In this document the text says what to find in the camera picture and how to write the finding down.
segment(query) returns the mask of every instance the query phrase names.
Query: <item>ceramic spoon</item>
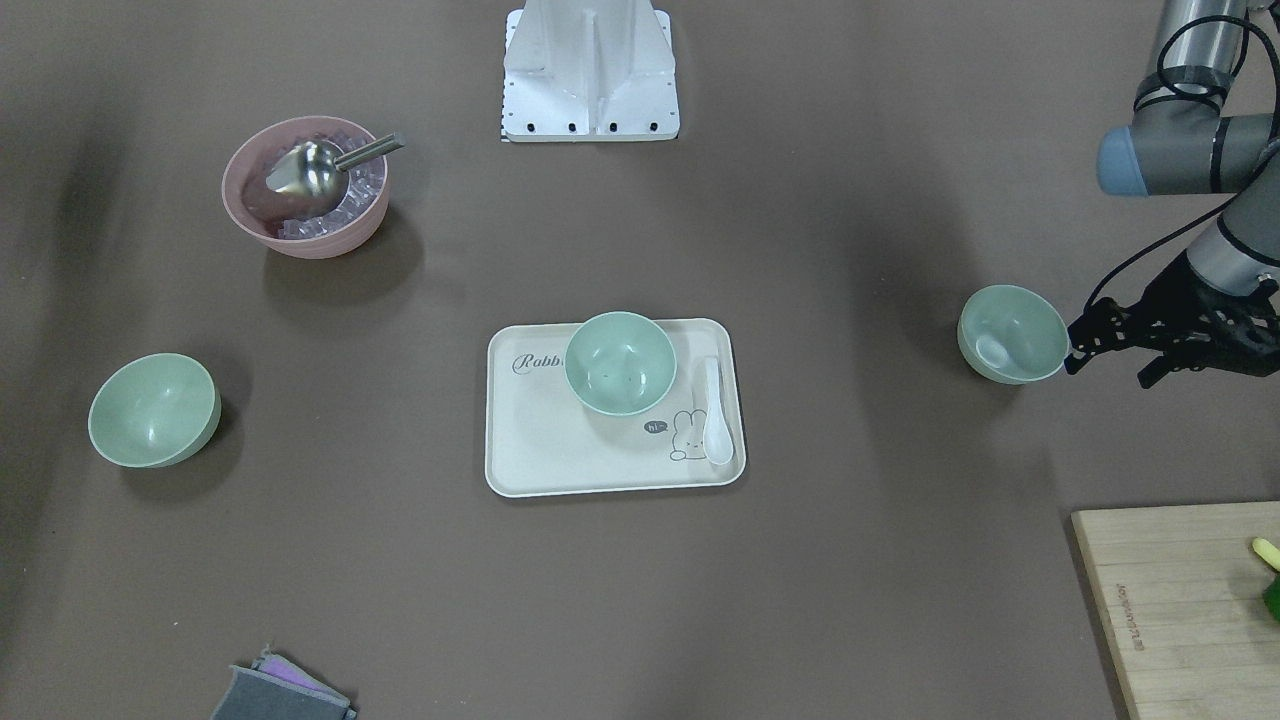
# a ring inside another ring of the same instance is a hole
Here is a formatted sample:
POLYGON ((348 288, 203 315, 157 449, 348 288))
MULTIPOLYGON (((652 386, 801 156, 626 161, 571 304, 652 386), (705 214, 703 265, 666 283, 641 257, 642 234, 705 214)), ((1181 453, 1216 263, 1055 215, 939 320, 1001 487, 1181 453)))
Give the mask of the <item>ceramic spoon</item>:
POLYGON ((719 395, 719 361, 708 357, 707 372, 707 425, 703 429, 703 448, 712 465, 726 465, 733 459, 733 438, 728 434, 724 421, 724 406, 719 395))

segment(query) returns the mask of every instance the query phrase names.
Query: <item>purple cloth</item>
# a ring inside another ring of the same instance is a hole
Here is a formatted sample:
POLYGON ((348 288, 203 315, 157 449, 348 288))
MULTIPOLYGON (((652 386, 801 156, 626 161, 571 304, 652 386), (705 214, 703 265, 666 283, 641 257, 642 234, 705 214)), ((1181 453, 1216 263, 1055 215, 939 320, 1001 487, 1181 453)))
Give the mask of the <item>purple cloth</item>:
POLYGON ((337 694, 333 688, 320 683, 311 675, 307 675, 301 667, 289 662, 284 657, 275 655, 274 652, 264 652, 262 657, 259 657, 257 662, 253 664, 253 669, 279 678, 287 683, 293 683, 294 685, 320 691, 323 693, 337 694))

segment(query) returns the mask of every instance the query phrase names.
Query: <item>pink bowl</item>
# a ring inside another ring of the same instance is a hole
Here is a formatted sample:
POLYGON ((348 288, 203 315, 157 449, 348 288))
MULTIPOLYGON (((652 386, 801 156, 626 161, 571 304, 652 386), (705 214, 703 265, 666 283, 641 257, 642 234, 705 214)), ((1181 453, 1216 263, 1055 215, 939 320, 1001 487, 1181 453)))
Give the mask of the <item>pink bowl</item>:
POLYGON ((264 161, 268 154, 278 151, 298 137, 317 132, 332 136, 339 131, 355 138, 364 138, 365 142, 374 140, 371 132, 356 123, 326 115, 307 115, 305 118, 293 118, 292 120, 275 123, 248 138, 232 155, 232 160, 227 163, 227 170, 223 172, 223 208, 227 209, 227 214, 232 217, 232 220, 242 231, 253 236, 253 240, 276 252, 283 252, 293 258, 319 260, 342 255, 360 247, 374 234, 378 225, 383 223, 383 218, 387 217, 387 206, 390 204, 390 195, 387 192, 387 183, 390 181, 390 173, 387 172, 387 158, 370 160, 370 163, 383 163, 383 172, 387 176, 383 179, 383 188, 374 197, 372 205, 342 228, 316 237, 303 240, 280 240, 275 237, 266 229, 266 224, 262 220, 259 220, 244 209, 244 202, 241 199, 244 181, 264 161))

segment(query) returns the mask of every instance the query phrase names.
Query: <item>tray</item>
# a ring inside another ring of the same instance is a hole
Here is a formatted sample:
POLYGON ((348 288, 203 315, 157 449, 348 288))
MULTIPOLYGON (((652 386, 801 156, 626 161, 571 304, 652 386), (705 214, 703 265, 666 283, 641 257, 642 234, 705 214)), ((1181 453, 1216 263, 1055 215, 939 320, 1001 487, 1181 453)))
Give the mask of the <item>tray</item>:
POLYGON ((705 318, 657 320, 676 346, 676 382, 652 410, 602 415, 564 379, 564 347, 580 323, 512 325, 489 341, 485 479, 504 497, 726 486, 746 469, 728 332, 705 318), (700 364, 719 357, 733 457, 701 448, 707 391, 700 364))

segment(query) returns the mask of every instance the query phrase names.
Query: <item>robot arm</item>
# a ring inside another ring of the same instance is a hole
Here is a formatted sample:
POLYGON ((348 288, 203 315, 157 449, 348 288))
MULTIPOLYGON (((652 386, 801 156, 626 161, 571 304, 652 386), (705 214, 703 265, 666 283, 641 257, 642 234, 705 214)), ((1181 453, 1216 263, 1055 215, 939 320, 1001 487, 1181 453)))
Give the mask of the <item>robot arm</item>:
MULTIPOLYGON (((1271 12, 1280 13, 1276 4, 1271 12)), ((1103 138, 1098 182, 1112 195, 1239 195, 1137 304, 1091 297, 1069 328, 1070 374, 1102 352, 1134 346, 1160 352, 1138 374, 1144 388, 1184 369, 1258 377, 1280 369, 1280 318, 1268 300, 1280 288, 1274 279, 1280 277, 1280 163, 1267 163, 1276 119, 1221 117, 1238 51, 1243 58, 1245 15, 1244 0, 1165 4, 1133 124, 1103 138)))

